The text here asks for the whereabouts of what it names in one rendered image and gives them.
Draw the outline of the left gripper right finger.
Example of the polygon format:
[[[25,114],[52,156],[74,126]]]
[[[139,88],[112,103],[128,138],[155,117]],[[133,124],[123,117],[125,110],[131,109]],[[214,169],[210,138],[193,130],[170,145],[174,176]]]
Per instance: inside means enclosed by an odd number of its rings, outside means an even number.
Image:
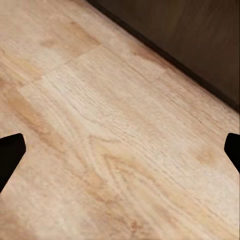
[[[227,135],[224,151],[240,172],[240,134],[229,133]]]

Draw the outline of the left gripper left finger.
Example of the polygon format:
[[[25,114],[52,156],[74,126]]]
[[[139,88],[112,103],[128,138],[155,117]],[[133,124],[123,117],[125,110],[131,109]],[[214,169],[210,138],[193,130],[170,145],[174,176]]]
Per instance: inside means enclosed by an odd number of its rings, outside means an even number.
[[[22,133],[0,138],[0,193],[26,153]]]

